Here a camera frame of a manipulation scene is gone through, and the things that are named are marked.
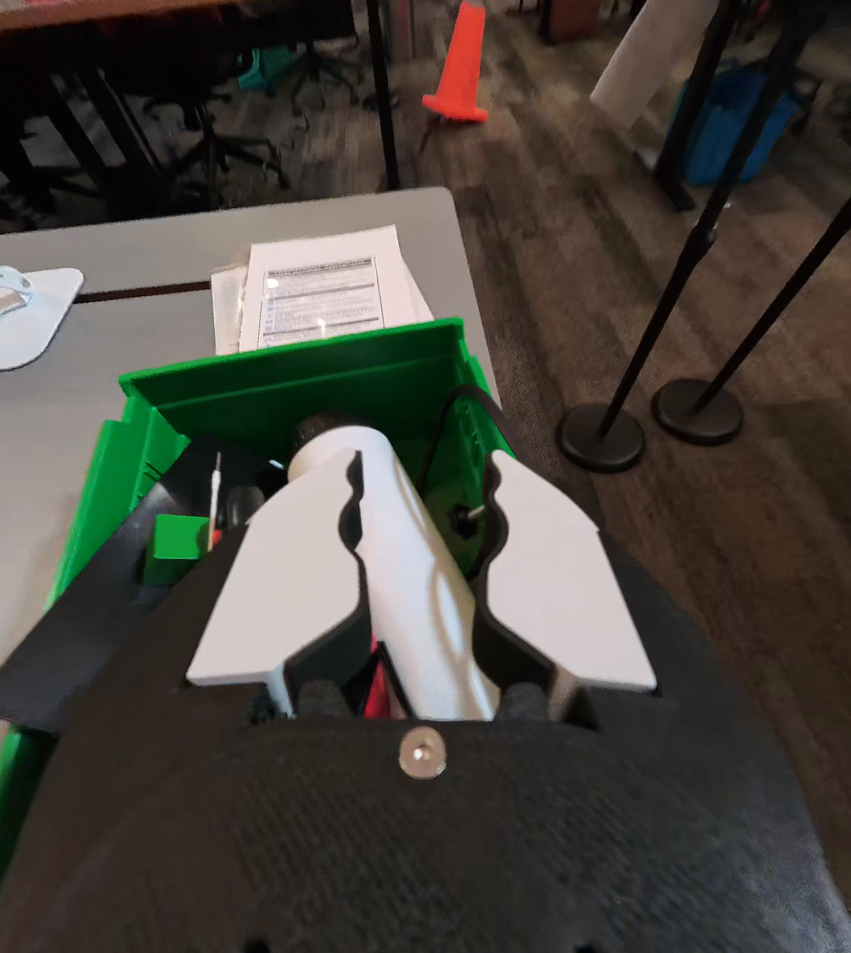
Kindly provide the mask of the white metal tablet stand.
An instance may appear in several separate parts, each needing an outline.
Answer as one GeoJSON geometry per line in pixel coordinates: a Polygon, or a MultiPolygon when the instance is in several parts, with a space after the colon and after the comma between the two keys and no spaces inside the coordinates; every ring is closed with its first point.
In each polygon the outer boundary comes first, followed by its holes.
{"type": "Polygon", "coordinates": [[[0,265],[0,372],[41,357],[83,283],[84,275],[76,268],[21,272],[0,265]]]}

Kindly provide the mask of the orange traffic cone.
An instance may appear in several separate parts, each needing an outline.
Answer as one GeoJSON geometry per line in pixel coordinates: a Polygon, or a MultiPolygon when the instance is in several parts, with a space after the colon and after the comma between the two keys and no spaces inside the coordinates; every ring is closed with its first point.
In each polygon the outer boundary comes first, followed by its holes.
{"type": "Polygon", "coordinates": [[[457,123],[487,121],[487,110],[478,105],[485,23],[483,6],[460,3],[439,87],[421,98],[421,105],[430,113],[457,123]]]}

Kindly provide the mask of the blue bin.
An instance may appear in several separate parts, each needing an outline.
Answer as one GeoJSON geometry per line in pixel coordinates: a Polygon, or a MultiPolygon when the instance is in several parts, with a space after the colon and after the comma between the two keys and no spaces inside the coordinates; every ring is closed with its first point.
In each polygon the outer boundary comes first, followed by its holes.
{"type": "MultiPolygon", "coordinates": [[[[681,179],[694,187],[719,180],[765,86],[764,60],[744,63],[736,57],[717,67],[682,160],[681,179]]],[[[760,174],[784,133],[801,134],[808,124],[822,82],[797,69],[772,108],[742,169],[746,183],[760,174]]]]}

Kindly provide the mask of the green plastic bin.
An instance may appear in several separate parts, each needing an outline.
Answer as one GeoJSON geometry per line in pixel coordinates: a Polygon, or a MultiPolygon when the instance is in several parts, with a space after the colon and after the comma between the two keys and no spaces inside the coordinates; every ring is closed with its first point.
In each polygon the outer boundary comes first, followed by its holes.
{"type": "MultiPolygon", "coordinates": [[[[131,555],[147,595],[154,586],[141,576],[157,516],[206,514],[217,451],[221,503],[255,480],[265,494],[279,487],[297,426],[313,414],[381,431],[413,481],[428,463],[435,519],[477,503],[486,456],[512,454],[519,440],[479,399],[458,397],[441,418],[456,389],[488,388],[458,318],[168,365],[122,375],[119,387],[121,418],[100,423],[85,478],[68,478],[80,496],[45,613],[109,539],[131,555]]],[[[57,740],[10,725],[0,748],[0,886],[57,740]]]]}

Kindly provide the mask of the black office chair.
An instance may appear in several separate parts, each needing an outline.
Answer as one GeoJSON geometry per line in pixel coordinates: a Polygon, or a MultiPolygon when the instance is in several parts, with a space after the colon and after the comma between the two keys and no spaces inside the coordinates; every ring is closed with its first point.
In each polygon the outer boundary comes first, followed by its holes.
{"type": "Polygon", "coordinates": [[[185,190],[203,198],[209,210],[221,208],[218,175],[229,173],[232,159],[265,174],[273,173],[282,190],[290,189],[290,177],[283,167],[280,151],[269,138],[225,136],[216,132],[206,100],[183,105],[181,112],[185,125],[200,137],[193,147],[164,167],[161,178],[166,185],[181,182],[185,190]]]}

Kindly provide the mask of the printed paper sheet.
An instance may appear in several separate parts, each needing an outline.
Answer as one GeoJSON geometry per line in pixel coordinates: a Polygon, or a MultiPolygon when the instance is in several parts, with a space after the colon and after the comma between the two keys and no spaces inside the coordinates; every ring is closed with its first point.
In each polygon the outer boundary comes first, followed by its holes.
{"type": "Polygon", "coordinates": [[[252,244],[239,351],[362,335],[434,320],[394,224],[252,244]]]}

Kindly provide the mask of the teal basket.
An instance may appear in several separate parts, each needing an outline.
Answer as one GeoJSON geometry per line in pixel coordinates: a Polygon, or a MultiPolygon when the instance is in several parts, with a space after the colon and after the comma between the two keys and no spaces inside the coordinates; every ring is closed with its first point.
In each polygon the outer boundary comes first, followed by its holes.
{"type": "Polygon", "coordinates": [[[254,50],[251,65],[238,77],[238,85],[245,91],[262,91],[274,95],[277,83],[295,60],[296,54],[286,46],[254,50]]]}

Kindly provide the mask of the white plastic tube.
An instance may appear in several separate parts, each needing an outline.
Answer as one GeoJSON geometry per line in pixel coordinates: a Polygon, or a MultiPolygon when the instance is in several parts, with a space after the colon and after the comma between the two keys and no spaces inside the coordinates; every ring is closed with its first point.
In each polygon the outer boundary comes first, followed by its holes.
{"type": "Polygon", "coordinates": [[[472,651],[476,602],[389,439],[358,419],[321,412],[294,437],[289,480],[342,450],[360,454],[358,546],[374,636],[406,710],[425,721],[491,721],[501,693],[472,651]]]}

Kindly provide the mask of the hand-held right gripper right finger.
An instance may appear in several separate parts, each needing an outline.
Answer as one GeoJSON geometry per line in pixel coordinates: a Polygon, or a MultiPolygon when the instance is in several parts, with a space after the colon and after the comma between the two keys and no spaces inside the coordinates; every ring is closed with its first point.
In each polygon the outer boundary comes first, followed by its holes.
{"type": "Polygon", "coordinates": [[[486,456],[472,653],[502,694],[536,686],[551,721],[589,689],[651,695],[657,676],[595,522],[501,450],[486,456]]]}

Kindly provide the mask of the thin white red tool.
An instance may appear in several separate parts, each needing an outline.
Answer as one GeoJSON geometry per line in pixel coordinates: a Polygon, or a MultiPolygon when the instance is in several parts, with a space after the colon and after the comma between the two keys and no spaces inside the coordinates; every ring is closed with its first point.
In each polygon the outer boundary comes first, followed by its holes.
{"type": "Polygon", "coordinates": [[[222,453],[217,451],[214,468],[210,477],[210,495],[207,521],[206,553],[211,554],[217,544],[217,513],[219,490],[221,485],[221,460],[222,453]]]}

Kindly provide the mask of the black flat sheet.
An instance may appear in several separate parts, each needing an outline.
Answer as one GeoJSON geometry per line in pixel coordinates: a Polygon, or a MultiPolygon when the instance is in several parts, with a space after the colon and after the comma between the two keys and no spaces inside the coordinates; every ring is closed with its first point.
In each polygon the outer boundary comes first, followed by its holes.
{"type": "Polygon", "coordinates": [[[228,532],[176,585],[133,581],[109,539],[0,665],[0,721],[62,738],[210,734],[243,723],[247,688],[202,689],[186,671],[247,532],[228,532]]]}

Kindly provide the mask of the black round-base pole stand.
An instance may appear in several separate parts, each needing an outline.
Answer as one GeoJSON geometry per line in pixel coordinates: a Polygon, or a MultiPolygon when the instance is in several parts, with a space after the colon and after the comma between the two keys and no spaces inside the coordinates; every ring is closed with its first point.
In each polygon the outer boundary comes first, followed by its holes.
{"type": "Polygon", "coordinates": [[[573,463],[589,472],[615,474],[635,466],[646,447],[645,433],[623,406],[647,358],[657,343],[693,271],[716,239],[716,226],[727,199],[767,118],[782,94],[791,69],[811,31],[817,2],[797,2],[793,13],[768,56],[766,78],[759,98],[749,112],[738,141],[714,186],[700,218],[689,232],[670,279],[631,357],[613,397],[606,405],[583,404],[562,419],[558,445],[573,463]]]}
{"type": "Polygon", "coordinates": [[[709,381],[678,378],[657,391],[651,411],[667,433],[698,446],[726,444],[741,433],[744,423],[741,403],[725,389],[730,378],[740,370],[850,231],[851,196],[717,374],[709,381]]]}

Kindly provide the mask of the clear plastic sleeve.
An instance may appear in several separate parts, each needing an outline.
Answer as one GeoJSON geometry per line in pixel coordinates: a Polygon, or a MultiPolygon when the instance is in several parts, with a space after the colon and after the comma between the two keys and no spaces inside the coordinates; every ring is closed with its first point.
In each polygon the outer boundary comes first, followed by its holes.
{"type": "Polygon", "coordinates": [[[213,270],[210,276],[215,355],[228,356],[241,351],[241,326],[252,245],[240,245],[229,264],[213,270]]]}

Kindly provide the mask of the white paper roll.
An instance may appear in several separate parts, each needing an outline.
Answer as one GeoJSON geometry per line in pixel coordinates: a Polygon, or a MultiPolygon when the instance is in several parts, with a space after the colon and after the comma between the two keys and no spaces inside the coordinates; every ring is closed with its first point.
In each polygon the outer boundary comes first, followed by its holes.
{"type": "Polygon", "coordinates": [[[710,15],[709,2],[646,1],[598,78],[591,104],[631,129],[710,15]]]}

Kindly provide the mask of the thin black pole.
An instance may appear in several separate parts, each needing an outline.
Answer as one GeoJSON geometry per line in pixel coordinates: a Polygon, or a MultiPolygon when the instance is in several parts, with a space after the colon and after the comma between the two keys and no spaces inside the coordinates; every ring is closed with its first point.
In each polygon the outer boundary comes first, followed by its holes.
{"type": "Polygon", "coordinates": [[[367,24],[371,54],[376,110],[379,116],[380,134],[384,154],[384,189],[395,192],[400,189],[395,129],[393,120],[392,91],[388,77],[385,55],[384,30],[380,1],[366,1],[367,24]]]}

